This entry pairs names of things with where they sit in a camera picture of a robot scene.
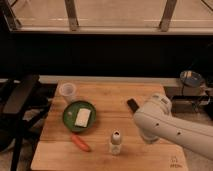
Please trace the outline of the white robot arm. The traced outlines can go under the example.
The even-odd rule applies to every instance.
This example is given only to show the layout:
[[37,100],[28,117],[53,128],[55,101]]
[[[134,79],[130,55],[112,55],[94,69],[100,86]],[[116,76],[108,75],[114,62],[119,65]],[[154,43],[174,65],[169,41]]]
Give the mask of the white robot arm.
[[171,108],[164,94],[151,95],[133,114],[141,137],[148,142],[161,137],[213,160],[213,126],[173,117]]

